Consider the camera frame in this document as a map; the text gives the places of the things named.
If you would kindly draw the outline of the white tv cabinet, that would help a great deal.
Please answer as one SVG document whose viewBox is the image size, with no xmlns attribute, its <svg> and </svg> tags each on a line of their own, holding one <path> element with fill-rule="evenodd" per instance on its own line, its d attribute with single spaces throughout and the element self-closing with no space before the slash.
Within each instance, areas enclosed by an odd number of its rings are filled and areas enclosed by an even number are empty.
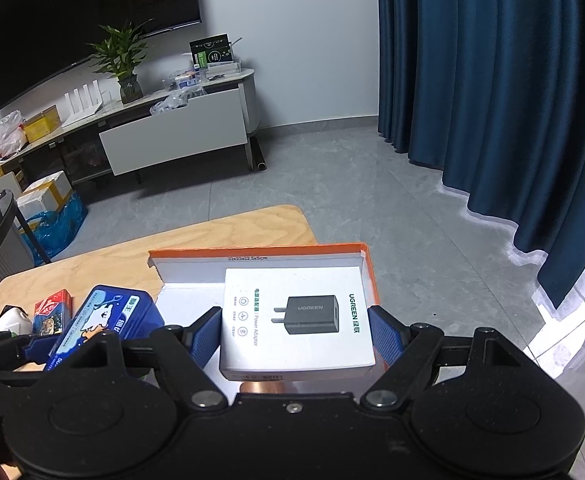
<svg viewBox="0 0 585 480">
<path fill-rule="evenodd" d="M 253 137 L 260 127 L 254 71 L 214 76 L 186 105 L 153 115 L 169 96 L 158 91 L 130 104 L 114 102 L 91 117 L 60 127 L 2 162 L 28 183 L 64 170 L 73 185 L 224 148 L 245 148 L 248 168 L 265 161 Z"/>
</svg>

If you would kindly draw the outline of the potted plant on cabinet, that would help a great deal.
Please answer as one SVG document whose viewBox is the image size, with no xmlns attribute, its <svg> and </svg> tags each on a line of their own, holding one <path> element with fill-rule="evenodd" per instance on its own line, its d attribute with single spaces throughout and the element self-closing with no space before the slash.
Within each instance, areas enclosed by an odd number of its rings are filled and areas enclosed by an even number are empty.
<svg viewBox="0 0 585 480">
<path fill-rule="evenodd" d="M 134 25 L 131 22 L 125 22 L 119 28 L 100 25 L 105 37 L 96 44 L 90 44 L 94 72 L 107 74 L 118 81 L 123 104 L 143 98 L 143 90 L 135 73 L 136 67 L 146 58 L 147 42 L 143 26 L 144 23 Z"/>
</svg>

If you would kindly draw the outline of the yellow box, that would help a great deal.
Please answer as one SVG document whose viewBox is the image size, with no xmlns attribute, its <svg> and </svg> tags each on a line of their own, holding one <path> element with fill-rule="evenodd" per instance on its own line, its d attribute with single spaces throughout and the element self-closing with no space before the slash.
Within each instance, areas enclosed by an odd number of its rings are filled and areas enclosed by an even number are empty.
<svg viewBox="0 0 585 480">
<path fill-rule="evenodd" d="M 48 136 L 61 125 L 60 116 L 56 105 L 47 107 L 38 114 L 27 119 L 22 128 L 29 143 L 34 143 L 37 140 Z"/>
</svg>

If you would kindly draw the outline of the black green sign card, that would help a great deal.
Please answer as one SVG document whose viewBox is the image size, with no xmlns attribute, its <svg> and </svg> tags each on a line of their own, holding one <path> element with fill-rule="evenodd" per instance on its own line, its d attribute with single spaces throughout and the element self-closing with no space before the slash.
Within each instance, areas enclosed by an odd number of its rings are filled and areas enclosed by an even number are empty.
<svg viewBox="0 0 585 480">
<path fill-rule="evenodd" d="M 191 41 L 189 47 L 193 64 L 199 68 L 208 68 L 234 61 L 232 43 L 227 34 Z"/>
</svg>

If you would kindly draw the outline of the orange white cardboard box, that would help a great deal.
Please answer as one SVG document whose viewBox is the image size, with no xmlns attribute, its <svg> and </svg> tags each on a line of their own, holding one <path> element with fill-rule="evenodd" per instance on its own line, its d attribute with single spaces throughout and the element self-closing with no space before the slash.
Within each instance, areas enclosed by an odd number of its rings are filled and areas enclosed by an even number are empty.
<svg viewBox="0 0 585 480">
<path fill-rule="evenodd" d="M 347 279 L 358 275 L 368 306 L 381 303 L 370 248 L 364 243 L 232 247 L 207 249 L 156 249 L 148 264 L 166 285 L 239 286 L 242 278 L 264 285 L 269 278 L 288 292 L 316 292 L 326 278 L 330 292 L 343 294 Z"/>
</svg>

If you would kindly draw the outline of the blue plastic bag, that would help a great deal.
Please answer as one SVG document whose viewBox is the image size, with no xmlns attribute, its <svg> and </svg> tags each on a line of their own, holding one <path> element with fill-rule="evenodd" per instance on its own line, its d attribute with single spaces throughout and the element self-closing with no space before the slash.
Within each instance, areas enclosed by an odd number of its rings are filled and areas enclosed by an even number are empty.
<svg viewBox="0 0 585 480">
<path fill-rule="evenodd" d="M 74 241 L 88 210 L 77 192 L 72 192 L 59 210 L 43 210 L 43 198 L 40 192 L 30 193 L 19 197 L 17 204 L 34 238 L 51 259 Z"/>
</svg>

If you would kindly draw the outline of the white charger box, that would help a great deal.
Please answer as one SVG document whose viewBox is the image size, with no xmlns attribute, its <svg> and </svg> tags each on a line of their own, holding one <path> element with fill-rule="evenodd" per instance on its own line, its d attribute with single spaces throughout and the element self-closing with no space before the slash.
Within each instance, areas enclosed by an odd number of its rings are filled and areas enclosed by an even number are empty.
<svg viewBox="0 0 585 480">
<path fill-rule="evenodd" d="M 288 292 L 269 278 L 224 285 L 220 372 L 235 382 L 359 377 L 376 364 L 358 275 L 343 294 Z"/>
</svg>

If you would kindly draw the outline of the blue floss pick box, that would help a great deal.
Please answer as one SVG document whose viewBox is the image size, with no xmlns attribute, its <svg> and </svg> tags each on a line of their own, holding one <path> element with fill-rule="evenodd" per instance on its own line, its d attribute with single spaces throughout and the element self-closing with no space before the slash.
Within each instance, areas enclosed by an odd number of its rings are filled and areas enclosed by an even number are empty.
<svg viewBox="0 0 585 480">
<path fill-rule="evenodd" d="M 44 370 L 52 370 L 104 330 L 121 339 L 137 339 L 163 325 L 163 317 L 148 292 L 96 285 L 50 350 Z"/>
</svg>

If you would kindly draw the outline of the cardboard box on floor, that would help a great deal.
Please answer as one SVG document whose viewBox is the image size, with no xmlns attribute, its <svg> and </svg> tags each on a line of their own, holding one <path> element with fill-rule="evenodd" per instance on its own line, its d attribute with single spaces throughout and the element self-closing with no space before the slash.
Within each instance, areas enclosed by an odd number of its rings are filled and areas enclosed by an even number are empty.
<svg viewBox="0 0 585 480">
<path fill-rule="evenodd" d="M 43 212 L 61 211 L 72 194 L 66 174 L 60 170 L 30 184 L 17 198 L 17 205 L 26 219 Z"/>
</svg>

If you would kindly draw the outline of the white wifi router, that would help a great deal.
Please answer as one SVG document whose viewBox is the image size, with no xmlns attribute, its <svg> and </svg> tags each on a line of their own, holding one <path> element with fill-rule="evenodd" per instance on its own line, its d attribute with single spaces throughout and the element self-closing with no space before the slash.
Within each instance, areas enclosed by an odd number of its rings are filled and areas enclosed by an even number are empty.
<svg viewBox="0 0 585 480">
<path fill-rule="evenodd" d="M 74 88 L 71 93 L 66 92 L 65 101 L 69 108 L 69 116 L 62 123 L 63 127 L 92 117 L 104 104 L 97 80 L 93 80 L 91 84 L 84 84 L 82 90 Z"/>
</svg>

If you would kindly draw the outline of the black television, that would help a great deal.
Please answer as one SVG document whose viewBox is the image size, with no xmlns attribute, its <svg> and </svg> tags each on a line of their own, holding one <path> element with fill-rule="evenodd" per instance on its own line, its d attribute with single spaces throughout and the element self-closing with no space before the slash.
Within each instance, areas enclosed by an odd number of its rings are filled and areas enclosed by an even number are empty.
<svg viewBox="0 0 585 480">
<path fill-rule="evenodd" d="M 151 36 L 199 20 L 198 0 L 0 0 L 0 110 L 86 61 L 108 26 Z"/>
</svg>

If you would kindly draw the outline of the blue red card box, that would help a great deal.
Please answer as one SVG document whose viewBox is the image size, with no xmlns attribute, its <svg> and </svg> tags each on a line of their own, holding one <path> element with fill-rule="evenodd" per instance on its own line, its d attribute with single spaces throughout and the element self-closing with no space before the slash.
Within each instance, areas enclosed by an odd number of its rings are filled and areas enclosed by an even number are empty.
<svg viewBox="0 0 585 480">
<path fill-rule="evenodd" d="M 33 333 L 38 336 L 59 335 L 71 318 L 72 296 L 67 289 L 58 290 L 35 305 Z"/>
</svg>

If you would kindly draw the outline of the blue curtain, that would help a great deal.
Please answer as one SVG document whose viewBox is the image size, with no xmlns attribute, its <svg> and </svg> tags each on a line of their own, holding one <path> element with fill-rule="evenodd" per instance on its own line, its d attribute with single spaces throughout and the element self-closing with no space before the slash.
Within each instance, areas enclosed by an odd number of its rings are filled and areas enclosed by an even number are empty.
<svg viewBox="0 0 585 480">
<path fill-rule="evenodd" d="M 379 133 L 544 252 L 560 304 L 585 270 L 585 0 L 378 0 Z"/>
</svg>

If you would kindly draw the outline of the white plastic bag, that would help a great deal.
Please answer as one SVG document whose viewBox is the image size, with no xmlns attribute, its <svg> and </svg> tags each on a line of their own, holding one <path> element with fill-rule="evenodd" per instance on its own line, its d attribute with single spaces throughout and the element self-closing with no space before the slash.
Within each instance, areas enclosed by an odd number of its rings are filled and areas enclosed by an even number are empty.
<svg viewBox="0 0 585 480">
<path fill-rule="evenodd" d="M 23 117 L 14 110 L 0 120 L 0 158 L 7 158 L 21 151 L 28 140 L 22 128 Z"/>
</svg>

